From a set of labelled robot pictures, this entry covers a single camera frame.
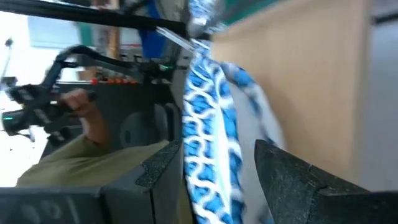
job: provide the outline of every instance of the blue and white fabric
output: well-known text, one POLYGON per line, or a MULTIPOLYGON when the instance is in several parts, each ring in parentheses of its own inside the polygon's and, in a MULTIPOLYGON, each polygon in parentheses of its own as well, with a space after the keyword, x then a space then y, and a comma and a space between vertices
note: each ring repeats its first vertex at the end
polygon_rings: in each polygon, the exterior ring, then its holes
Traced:
MULTIPOLYGON (((190 0, 192 16, 206 17, 213 1, 190 0)), ((220 24, 209 32, 223 27, 220 24)), ((198 223, 240 224, 246 207, 240 183, 244 149, 239 144, 230 83, 247 95, 253 116, 260 121, 262 138, 284 148, 283 136, 266 96, 251 76, 237 65, 209 58, 209 41, 192 40, 192 43, 195 54, 183 96, 184 169, 188 192, 198 223)), ((268 212, 268 208, 258 209, 268 212)))

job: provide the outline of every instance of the wooden panel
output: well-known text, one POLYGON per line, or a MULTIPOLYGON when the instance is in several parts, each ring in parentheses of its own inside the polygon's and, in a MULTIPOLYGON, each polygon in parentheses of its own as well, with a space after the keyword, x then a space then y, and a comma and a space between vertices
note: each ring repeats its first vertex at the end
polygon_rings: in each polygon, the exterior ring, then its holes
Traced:
MULTIPOLYGON (((112 9, 119 9, 119 0, 110 0, 112 9)), ((109 54, 111 58, 120 58, 120 28, 110 27, 109 29, 109 54)))
POLYGON ((263 87, 291 153, 353 182, 369 6, 283 2, 216 35, 211 47, 212 57, 242 66, 263 87))

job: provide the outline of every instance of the camera rig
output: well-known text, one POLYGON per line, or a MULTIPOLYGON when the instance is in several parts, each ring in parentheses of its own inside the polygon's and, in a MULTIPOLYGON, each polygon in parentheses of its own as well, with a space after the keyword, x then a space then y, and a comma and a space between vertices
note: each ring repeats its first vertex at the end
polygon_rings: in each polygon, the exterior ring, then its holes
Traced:
MULTIPOLYGON (((56 84, 62 69, 81 66, 78 62, 67 61, 72 55, 84 55, 104 68, 132 76, 138 83, 144 81, 143 74, 137 72, 134 64, 105 57, 83 45, 69 47, 57 55, 43 82, 38 85, 16 86, 15 78, 1 78, 2 88, 8 97, 22 105, 21 110, 2 114, 2 124, 9 136, 19 134, 19 131, 36 125, 43 127, 44 131, 50 134, 48 140, 53 146, 59 146, 70 140, 71 134, 67 125, 72 116, 72 110, 67 105, 56 101, 58 95, 56 84)), ((90 101, 96 98, 94 92, 89 92, 88 96, 90 101)))

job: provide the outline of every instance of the person's hand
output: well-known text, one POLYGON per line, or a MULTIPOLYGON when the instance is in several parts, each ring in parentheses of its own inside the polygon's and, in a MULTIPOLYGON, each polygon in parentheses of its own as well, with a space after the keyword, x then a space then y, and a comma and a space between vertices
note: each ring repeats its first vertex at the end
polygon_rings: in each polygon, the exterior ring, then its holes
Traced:
POLYGON ((99 113, 97 107, 89 101, 87 92, 83 89, 79 88, 62 94, 60 100, 80 118, 89 118, 99 113))

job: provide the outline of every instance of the person's arm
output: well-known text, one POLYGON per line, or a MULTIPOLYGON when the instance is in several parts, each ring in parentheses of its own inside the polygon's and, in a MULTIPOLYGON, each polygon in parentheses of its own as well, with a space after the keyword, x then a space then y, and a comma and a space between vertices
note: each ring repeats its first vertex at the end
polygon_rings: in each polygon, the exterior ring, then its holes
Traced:
POLYGON ((95 104, 88 101, 86 91, 73 90, 62 95, 61 100, 80 117, 83 135, 46 156, 40 162, 106 154, 110 140, 108 125, 95 104))

